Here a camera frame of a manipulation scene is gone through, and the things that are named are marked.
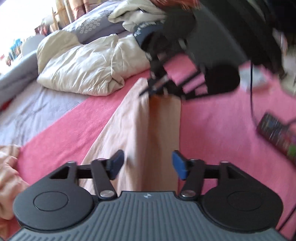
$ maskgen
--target black cable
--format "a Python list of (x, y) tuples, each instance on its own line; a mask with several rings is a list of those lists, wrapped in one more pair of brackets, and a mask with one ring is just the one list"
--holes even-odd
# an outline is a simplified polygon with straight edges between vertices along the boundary
[(258, 121), (254, 115), (254, 109), (253, 109), (253, 63), (251, 62), (251, 79), (250, 79), (250, 105), (251, 105), (251, 115), (252, 120), (257, 127)]
[(285, 219), (285, 221), (282, 223), (282, 225), (278, 228), (279, 232), (285, 227), (286, 223), (290, 220), (290, 218), (293, 216), (295, 211), (296, 211), (296, 204), (295, 204), (294, 208), (292, 209), (292, 211), (289, 213), (288, 217)]

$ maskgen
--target ribbed surface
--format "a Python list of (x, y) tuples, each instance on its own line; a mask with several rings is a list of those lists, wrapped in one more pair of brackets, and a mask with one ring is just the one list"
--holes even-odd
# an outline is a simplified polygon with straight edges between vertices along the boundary
[(223, 230), (200, 212), (193, 202), (172, 192), (123, 192), (102, 202), (83, 224), (56, 234), (19, 231), (13, 241), (284, 241), (275, 230), (238, 234)]

